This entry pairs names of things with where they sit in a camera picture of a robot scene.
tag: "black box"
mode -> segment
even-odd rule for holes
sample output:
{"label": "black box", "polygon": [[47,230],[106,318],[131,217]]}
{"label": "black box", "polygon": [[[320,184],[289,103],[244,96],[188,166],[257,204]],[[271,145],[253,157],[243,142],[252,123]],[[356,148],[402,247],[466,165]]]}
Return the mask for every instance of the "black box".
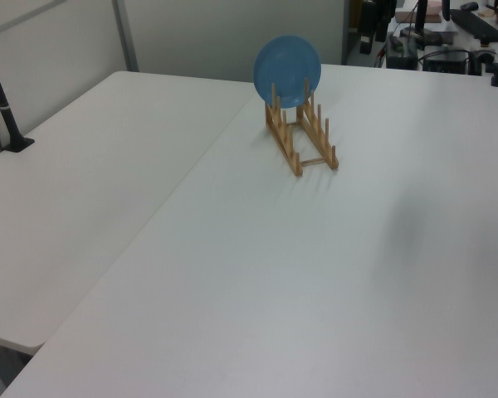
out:
{"label": "black box", "polygon": [[466,74],[468,54],[460,47],[427,46],[424,56],[422,70],[426,72]]}
{"label": "black box", "polygon": [[395,48],[390,36],[386,40],[386,67],[388,69],[417,70],[417,44],[415,39],[408,37],[399,37],[398,39],[402,43],[399,48]]}

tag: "white table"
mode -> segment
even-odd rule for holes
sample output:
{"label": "white table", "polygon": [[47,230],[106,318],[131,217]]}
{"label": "white table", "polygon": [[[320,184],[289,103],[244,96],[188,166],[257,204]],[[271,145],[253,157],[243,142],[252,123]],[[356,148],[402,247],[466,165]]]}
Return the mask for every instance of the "white table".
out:
{"label": "white table", "polygon": [[0,344],[33,354],[253,93],[120,72],[0,154]]}
{"label": "white table", "polygon": [[337,172],[294,177],[253,95],[4,398],[498,398],[498,89],[315,97]]}

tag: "wooden peg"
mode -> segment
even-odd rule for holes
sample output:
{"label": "wooden peg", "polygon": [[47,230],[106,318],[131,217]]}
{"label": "wooden peg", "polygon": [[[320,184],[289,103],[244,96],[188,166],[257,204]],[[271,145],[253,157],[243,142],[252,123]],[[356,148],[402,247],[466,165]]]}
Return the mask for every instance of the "wooden peg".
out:
{"label": "wooden peg", "polygon": [[317,133],[322,133],[321,128],[321,104],[317,104]]}
{"label": "wooden peg", "polygon": [[276,108],[276,89],[275,89],[275,83],[271,83],[271,107],[273,109]]}
{"label": "wooden peg", "polygon": [[286,119],[286,111],[282,111],[282,125],[284,126],[284,129],[282,130],[282,139],[284,142],[286,141],[286,138],[288,137],[288,121]]}
{"label": "wooden peg", "polygon": [[314,112],[314,91],[312,90],[312,94],[311,94],[311,109],[312,109],[312,115],[311,115],[311,118],[312,120],[314,119],[314,116],[315,116],[315,112]]}
{"label": "wooden peg", "polygon": [[328,147],[329,142],[329,118],[325,119],[325,146]]}
{"label": "wooden peg", "polygon": [[296,120],[297,123],[300,124],[300,121],[305,117],[305,111],[303,110],[304,105],[300,105],[297,107],[297,112],[296,112]]}
{"label": "wooden peg", "polygon": [[280,127],[279,127],[279,139],[280,141],[284,141],[284,137],[286,136],[286,125],[285,124],[282,124]]}
{"label": "wooden peg", "polygon": [[289,144],[288,145],[288,147],[289,147],[288,154],[290,156],[292,156],[293,155],[293,132],[291,130],[288,132],[288,141],[289,141],[288,142],[288,144]]}
{"label": "wooden peg", "polygon": [[295,152],[295,169],[297,170],[297,173],[302,173],[302,166],[300,165],[298,152]]}
{"label": "wooden peg", "polygon": [[316,164],[316,163],[324,163],[324,162],[325,162],[324,158],[315,158],[315,159],[303,160],[300,164],[302,166],[305,166],[308,164]]}
{"label": "wooden peg", "polygon": [[266,124],[269,126],[270,124],[273,124],[273,116],[271,115],[270,111],[270,105],[268,105],[266,102],[264,103],[264,112],[266,113]]}

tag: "plate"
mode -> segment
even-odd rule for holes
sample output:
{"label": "plate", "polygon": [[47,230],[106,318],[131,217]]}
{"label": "plate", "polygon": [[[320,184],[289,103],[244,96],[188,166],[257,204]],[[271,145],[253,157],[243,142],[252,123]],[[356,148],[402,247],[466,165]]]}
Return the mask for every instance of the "plate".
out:
{"label": "plate", "polygon": [[321,77],[321,62],[315,48],[299,36],[279,36],[262,47],[252,72],[256,92],[268,104],[272,102],[271,85],[281,97],[282,108],[305,102],[305,78],[310,91]]}

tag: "white wall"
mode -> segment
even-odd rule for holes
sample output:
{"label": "white wall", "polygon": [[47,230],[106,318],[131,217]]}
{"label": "white wall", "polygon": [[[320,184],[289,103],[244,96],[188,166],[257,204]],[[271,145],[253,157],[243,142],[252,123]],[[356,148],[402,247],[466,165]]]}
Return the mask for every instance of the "white wall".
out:
{"label": "white wall", "polygon": [[292,33],[339,64],[348,0],[121,0],[141,72],[252,81],[258,51]]}
{"label": "white wall", "polygon": [[0,33],[0,80],[21,133],[117,70],[126,67],[111,0],[68,0]]}
{"label": "white wall", "polygon": [[56,3],[54,0],[0,0],[0,27]]}

